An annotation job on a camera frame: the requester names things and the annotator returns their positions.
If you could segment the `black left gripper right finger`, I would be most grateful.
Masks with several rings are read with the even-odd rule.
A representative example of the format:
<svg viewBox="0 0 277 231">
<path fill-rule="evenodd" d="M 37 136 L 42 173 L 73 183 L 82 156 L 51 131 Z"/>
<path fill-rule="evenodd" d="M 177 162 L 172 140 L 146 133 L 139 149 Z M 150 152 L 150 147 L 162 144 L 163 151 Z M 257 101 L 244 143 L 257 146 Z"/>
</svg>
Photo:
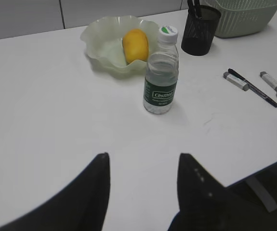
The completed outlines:
<svg viewBox="0 0 277 231">
<path fill-rule="evenodd" d="M 277 203 L 277 169 L 254 175 Z M 171 231 L 277 231 L 277 210 L 269 213 L 245 180 L 224 187 L 191 154 L 180 154 L 179 212 Z"/>
</svg>

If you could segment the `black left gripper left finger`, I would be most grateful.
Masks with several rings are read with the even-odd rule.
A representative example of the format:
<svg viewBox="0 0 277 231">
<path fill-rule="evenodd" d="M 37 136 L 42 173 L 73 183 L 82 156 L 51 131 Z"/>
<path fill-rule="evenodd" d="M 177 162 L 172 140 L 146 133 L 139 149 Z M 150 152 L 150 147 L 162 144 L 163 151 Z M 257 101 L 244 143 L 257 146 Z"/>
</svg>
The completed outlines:
<svg viewBox="0 0 277 231">
<path fill-rule="evenodd" d="M 110 197 L 110 158 L 98 154 L 58 194 L 0 231 L 100 231 Z"/>
</svg>

